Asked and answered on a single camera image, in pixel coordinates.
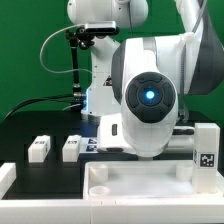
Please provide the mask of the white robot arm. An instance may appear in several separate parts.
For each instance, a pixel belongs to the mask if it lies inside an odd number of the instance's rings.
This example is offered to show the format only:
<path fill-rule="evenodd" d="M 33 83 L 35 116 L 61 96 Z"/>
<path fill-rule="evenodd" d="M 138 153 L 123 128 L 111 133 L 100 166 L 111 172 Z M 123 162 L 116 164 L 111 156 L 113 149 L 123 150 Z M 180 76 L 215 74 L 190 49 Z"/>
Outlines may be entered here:
<path fill-rule="evenodd" d="M 113 40 L 141 25 L 146 0 L 69 0 L 79 45 L 92 54 L 92 84 L 84 114 L 100 120 L 97 148 L 154 157 L 168 146 L 178 121 L 187 121 L 187 95 L 212 92 L 224 80 L 224 47 L 207 0 L 174 0 L 179 35 Z"/>

